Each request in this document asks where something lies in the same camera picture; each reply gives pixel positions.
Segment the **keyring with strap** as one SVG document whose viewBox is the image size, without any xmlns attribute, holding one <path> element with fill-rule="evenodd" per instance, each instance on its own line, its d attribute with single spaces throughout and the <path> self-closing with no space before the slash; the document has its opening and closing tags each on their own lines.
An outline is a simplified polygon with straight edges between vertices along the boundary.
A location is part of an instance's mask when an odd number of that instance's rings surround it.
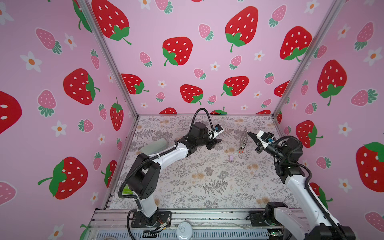
<svg viewBox="0 0 384 240">
<path fill-rule="evenodd" d="M 241 139 L 240 139 L 239 154 L 242 154 L 244 152 L 247 142 L 248 142 L 248 131 L 247 131 L 247 128 L 245 128 L 242 132 Z"/>
</svg>

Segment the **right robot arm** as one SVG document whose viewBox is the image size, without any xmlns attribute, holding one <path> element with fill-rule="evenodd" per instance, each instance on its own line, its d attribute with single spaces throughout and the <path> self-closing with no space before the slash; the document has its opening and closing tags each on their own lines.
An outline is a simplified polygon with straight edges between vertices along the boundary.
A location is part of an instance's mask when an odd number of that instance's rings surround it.
<svg viewBox="0 0 384 240">
<path fill-rule="evenodd" d="M 298 218 L 282 203 L 271 203 L 265 210 L 265 217 L 282 224 L 297 240 L 354 240 L 356 235 L 348 226 L 343 226 L 325 207 L 309 181 L 312 172 L 298 163 L 303 154 L 303 144 L 293 136 L 275 139 L 270 132 L 248 132 L 257 145 L 256 152 L 266 152 L 274 159 L 276 174 L 292 192 L 306 216 Z"/>
</svg>

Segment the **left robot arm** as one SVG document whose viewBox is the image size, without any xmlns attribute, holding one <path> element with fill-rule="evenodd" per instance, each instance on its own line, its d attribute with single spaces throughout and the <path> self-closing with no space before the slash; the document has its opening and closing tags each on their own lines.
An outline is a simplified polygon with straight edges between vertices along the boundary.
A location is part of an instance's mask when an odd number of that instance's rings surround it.
<svg viewBox="0 0 384 240">
<path fill-rule="evenodd" d="M 146 219 L 158 215 L 159 208 L 155 203 L 153 193 L 156 190 L 160 173 L 173 163 L 189 157 L 199 147 L 208 150 L 214 148 L 222 140 L 218 136 L 224 132 L 221 125 L 214 126 L 209 112 L 199 108 L 190 124 L 188 133 L 175 141 L 173 147 L 162 152 L 137 156 L 126 178 L 122 182 L 118 197 L 132 198 L 138 206 L 138 212 Z"/>
</svg>

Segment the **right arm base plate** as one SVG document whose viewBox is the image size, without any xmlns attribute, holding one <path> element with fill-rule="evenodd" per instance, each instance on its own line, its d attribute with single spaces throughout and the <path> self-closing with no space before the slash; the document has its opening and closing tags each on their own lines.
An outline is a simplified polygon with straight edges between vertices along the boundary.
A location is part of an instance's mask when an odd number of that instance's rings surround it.
<svg viewBox="0 0 384 240">
<path fill-rule="evenodd" d="M 265 211 L 250 211 L 246 217 L 253 227 L 282 227 L 283 225 L 275 219 L 265 217 Z"/>
</svg>

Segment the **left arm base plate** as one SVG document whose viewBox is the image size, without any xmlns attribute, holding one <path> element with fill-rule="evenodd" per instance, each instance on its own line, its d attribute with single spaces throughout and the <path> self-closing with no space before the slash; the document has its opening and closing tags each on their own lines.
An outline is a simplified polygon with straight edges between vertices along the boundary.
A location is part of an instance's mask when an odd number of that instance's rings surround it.
<svg viewBox="0 0 384 240">
<path fill-rule="evenodd" d="M 156 211 L 152 217 L 147 218 L 141 212 L 134 212 L 130 219 L 132 228 L 158 228 L 165 224 L 165 227 L 171 226 L 172 212 Z"/>
</svg>

